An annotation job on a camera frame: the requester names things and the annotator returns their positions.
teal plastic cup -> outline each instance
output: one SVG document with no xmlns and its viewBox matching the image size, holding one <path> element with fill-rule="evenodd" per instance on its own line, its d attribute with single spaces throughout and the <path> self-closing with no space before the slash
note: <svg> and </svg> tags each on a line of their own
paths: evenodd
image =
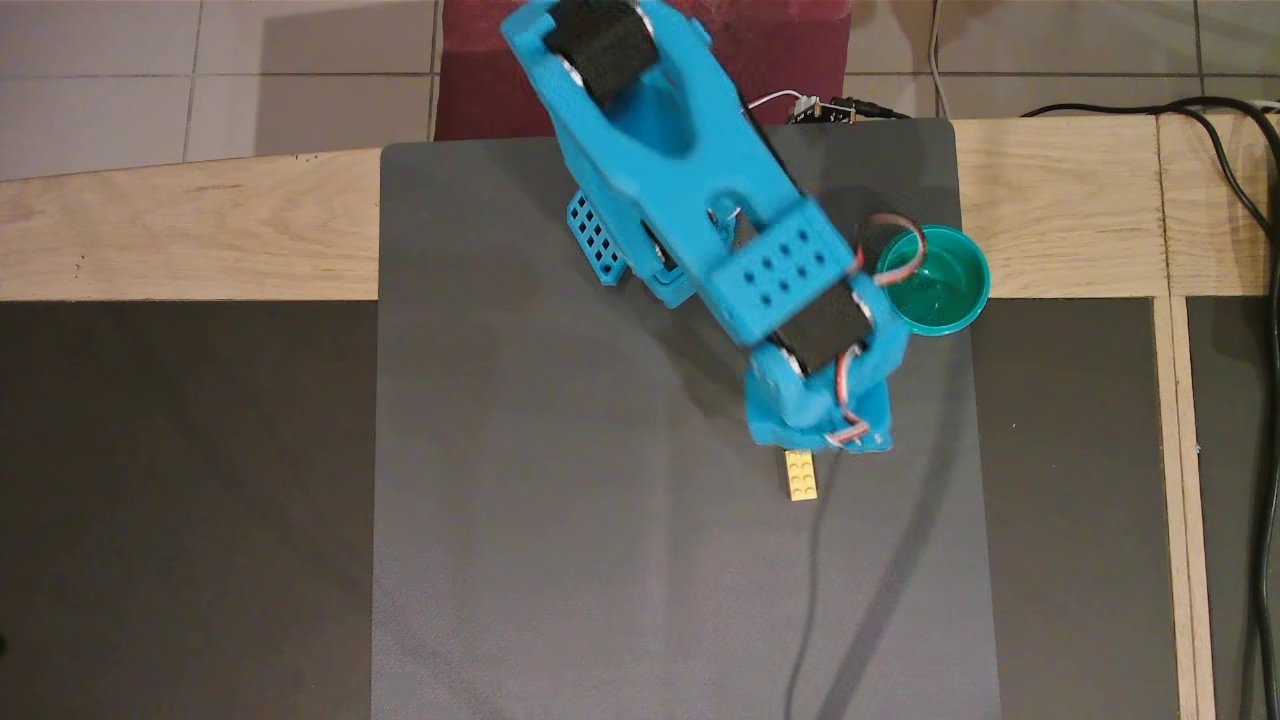
<svg viewBox="0 0 1280 720">
<path fill-rule="evenodd" d="M 929 252 L 924 264 L 906 281 L 886 287 L 890 301 L 911 332 L 940 337 L 973 323 L 991 295 L 987 256 L 969 236 L 946 225 L 924 225 Z M 908 231 L 888 243 L 877 272 L 906 265 L 915 256 L 918 240 Z"/>
</svg>

lego brick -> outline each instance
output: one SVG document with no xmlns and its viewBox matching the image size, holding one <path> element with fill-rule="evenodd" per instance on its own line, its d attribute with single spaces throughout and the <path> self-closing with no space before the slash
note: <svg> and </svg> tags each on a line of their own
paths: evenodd
<svg viewBox="0 0 1280 720">
<path fill-rule="evenodd" d="M 818 475 L 813 469 L 813 452 L 808 450 L 787 450 L 787 491 L 791 501 L 818 500 Z"/>
</svg>

tile floor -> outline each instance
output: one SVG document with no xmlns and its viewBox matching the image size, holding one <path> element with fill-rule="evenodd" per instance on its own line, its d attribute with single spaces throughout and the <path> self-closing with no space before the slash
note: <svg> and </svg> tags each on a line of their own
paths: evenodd
<svg viewBox="0 0 1280 720">
<path fill-rule="evenodd" d="M 0 0 L 0 179 L 429 138 L 442 4 Z M 851 0 L 846 94 L 934 115 L 931 10 Z M 940 47 L 957 118 L 1280 96 L 1280 0 L 945 0 Z"/>
</svg>

black cable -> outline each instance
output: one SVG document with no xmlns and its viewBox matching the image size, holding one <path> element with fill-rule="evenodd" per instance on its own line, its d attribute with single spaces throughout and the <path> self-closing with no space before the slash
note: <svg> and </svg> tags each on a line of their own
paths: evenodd
<svg viewBox="0 0 1280 720">
<path fill-rule="evenodd" d="M 1275 532 L 1276 507 L 1280 505 L 1280 231 L 1277 231 L 1280 222 L 1275 219 L 1268 222 L 1258 209 L 1257 204 L 1253 202 L 1253 200 L 1244 192 L 1226 159 L 1217 129 L 1213 128 L 1212 123 L 1210 123 L 1202 114 L 1192 110 L 1192 108 L 1226 108 L 1248 115 L 1249 119 L 1258 126 L 1258 129 L 1262 131 L 1262 136 L 1266 138 L 1267 145 L 1271 149 L 1271 158 L 1276 167 L 1280 168 L 1280 133 L 1276 132 L 1276 128 L 1271 124 L 1262 110 L 1249 102 L 1236 100 L 1234 97 L 1188 97 L 1185 100 L 1176 100 L 1167 105 L 1147 105 L 1140 108 L 1108 108 L 1103 105 L 1068 102 L 1047 105 L 1044 108 L 1032 110 L 1024 117 L 1029 118 L 1044 113 L 1052 113 L 1055 110 L 1083 110 L 1121 115 L 1160 115 L 1165 113 L 1176 113 L 1196 119 L 1196 122 L 1198 122 L 1201 127 L 1208 132 L 1210 141 L 1213 143 L 1213 152 L 1217 155 L 1219 165 L 1222 168 L 1222 174 L 1226 176 L 1228 183 L 1230 183 L 1236 197 L 1240 199 L 1240 202 L 1249 211 L 1249 215 L 1257 220 L 1262 232 L 1266 234 L 1268 245 L 1271 246 L 1271 286 L 1268 290 L 1268 320 L 1271 325 L 1271 342 L 1268 343 L 1268 351 L 1271 355 L 1271 387 L 1268 388 L 1270 407 L 1267 413 L 1267 423 L 1270 425 L 1272 442 L 1267 454 L 1267 462 L 1270 465 L 1268 471 L 1266 475 L 1260 478 L 1260 483 L 1262 484 L 1262 492 L 1260 496 L 1263 498 L 1263 502 L 1258 507 L 1258 516 L 1254 520 L 1253 528 L 1254 544 L 1251 562 L 1251 583 L 1253 585 L 1253 614 L 1256 616 L 1258 629 L 1258 653 L 1262 659 L 1262 683 L 1265 685 L 1267 719 L 1280 720 L 1280 693 L 1276 692 L 1276 648 L 1271 628 L 1271 607 L 1267 588 L 1268 578 L 1271 575 L 1271 541 Z M 1280 213 L 1276 208 L 1271 208 L 1271 211 L 1272 214 Z M 1252 682 L 1252 678 L 1244 678 L 1244 683 L 1249 682 Z"/>
<path fill-rule="evenodd" d="M 800 647 L 796 650 L 796 660 L 791 666 L 791 676 L 787 679 L 787 694 L 783 715 L 786 720 L 794 719 L 796 685 L 800 683 L 800 669 L 804 667 L 804 659 L 809 655 L 809 641 L 813 638 L 814 618 L 818 615 L 818 541 L 822 534 L 822 519 L 827 515 L 827 506 L 831 505 L 832 489 L 836 487 L 836 469 L 840 468 L 840 459 L 844 452 L 837 452 L 831 466 L 827 468 L 827 482 L 818 495 L 818 509 L 813 514 L 813 525 L 809 528 L 809 602 L 804 614 L 804 630 L 800 633 Z"/>
</svg>

robotic arm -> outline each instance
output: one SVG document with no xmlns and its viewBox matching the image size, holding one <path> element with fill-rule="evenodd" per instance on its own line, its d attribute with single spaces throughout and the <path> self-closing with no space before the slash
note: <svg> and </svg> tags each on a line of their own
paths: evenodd
<svg viewBox="0 0 1280 720">
<path fill-rule="evenodd" d="M 580 192 L 567 222 L 600 282 L 630 269 L 668 307 L 694 293 L 750 352 L 746 419 L 760 445 L 892 447 L 888 375 L 909 331 L 861 251 L 804 195 L 710 53 L 659 1 L 535 0 L 502 26 L 550 114 Z M 739 225 L 759 231 L 739 246 Z"/>
</svg>

